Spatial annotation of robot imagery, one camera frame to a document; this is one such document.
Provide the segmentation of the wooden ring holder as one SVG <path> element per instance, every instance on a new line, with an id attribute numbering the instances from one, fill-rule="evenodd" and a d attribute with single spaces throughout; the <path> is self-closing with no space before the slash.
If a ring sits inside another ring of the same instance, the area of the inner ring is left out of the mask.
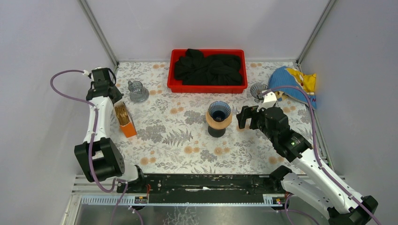
<path id="1" fill-rule="evenodd" d="M 213 128 L 213 129 L 216 129 L 216 130 L 225 129 L 225 128 L 227 128 L 227 127 L 231 124 L 231 122 L 232 122 L 232 114 L 230 114 L 225 120 L 223 120 L 223 121 L 221 121 L 221 122 L 218 122 L 218 121 L 215 121 L 215 120 L 210 116 L 210 113 L 209 113 L 209 112 L 206 112 L 206 121 L 207 121 L 207 124 L 208 124 L 211 128 Z"/>

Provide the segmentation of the blue glass dripper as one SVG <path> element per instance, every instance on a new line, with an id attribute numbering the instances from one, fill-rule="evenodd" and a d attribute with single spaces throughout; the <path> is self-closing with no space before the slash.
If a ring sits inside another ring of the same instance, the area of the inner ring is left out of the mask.
<path id="1" fill-rule="evenodd" d="M 215 101 L 210 104 L 208 113 L 214 121 L 222 122 L 230 116 L 231 109 L 227 103 L 223 101 Z"/>

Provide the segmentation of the dark red glass carafe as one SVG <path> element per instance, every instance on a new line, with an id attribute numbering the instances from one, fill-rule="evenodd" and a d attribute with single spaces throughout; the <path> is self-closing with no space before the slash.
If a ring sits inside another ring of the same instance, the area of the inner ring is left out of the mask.
<path id="1" fill-rule="evenodd" d="M 208 133 L 215 138 L 222 137 L 226 132 L 226 129 L 214 129 L 210 126 L 208 126 Z"/>

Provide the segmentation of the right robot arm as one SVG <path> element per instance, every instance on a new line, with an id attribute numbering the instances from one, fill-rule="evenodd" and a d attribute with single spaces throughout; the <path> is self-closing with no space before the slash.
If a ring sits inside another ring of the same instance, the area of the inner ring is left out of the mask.
<path id="1" fill-rule="evenodd" d="M 351 188 L 322 160 L 301 134 L 290 128 L 289 120 L 278 107 L 243 106 L 237 114 L 238 125 L 244 128 L 251 119 L 250 129 L 260 130 L 276 152 L 302 170 L 313 185 L 302 181 L 286 166 L 272 172 L 269 187 L 275 193 L 284 190 L 316 208 L 331 225 L 365 225 L 374 219 L 377 200 L 363 196 Z"/>

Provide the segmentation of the orange coffee filter box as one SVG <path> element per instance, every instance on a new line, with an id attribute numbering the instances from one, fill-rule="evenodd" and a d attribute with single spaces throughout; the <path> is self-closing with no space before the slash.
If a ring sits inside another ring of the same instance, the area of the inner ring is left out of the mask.
<path id="1" fill-rule="evenodd" d="M 117 102 L 117 103 L 114 105 L 114 107 L 115 107 L 116 105 L 120 104 L 120 103 L 124 103 L 124 102 L 123 102 L 123 101 Z M 120 126 L 120 125 L 119 125 L 121 131 L 124 133 L 124 135 L 125 135 L 126 138 L 130 138 L 130 137 L 133 137 L 133 136 L 136 136 L 136 135 L 137 135 L 137 131 L 136 131 L 136 128 L 135 128 L 135 126 L 134 126 L 134 122 L 133 122 L 133 120 L 132 120 L 132 118 L 131 118 L 129 112 L 128 112 L 128 114 L 129 114 L 130 122 L 129 122 L 126 126 Z"/>

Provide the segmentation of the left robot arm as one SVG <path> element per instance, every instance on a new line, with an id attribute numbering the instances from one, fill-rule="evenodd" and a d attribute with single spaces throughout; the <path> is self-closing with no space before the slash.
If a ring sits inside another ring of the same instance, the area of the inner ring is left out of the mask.
<path id="1" fill-rule="evenodd" d="M 136 165 L 126 165 L 111 139 L 111 116 L 123 94 L 116 87 L 110 68 L 96 68 L 89 73 L 91 85 L 84 102 L 89 106 L 88 130 L 83 143 L 74 147 L 74 154 L 89 182 L 120 178 L 135 193 L 145 188 L 145 179 Z"/>

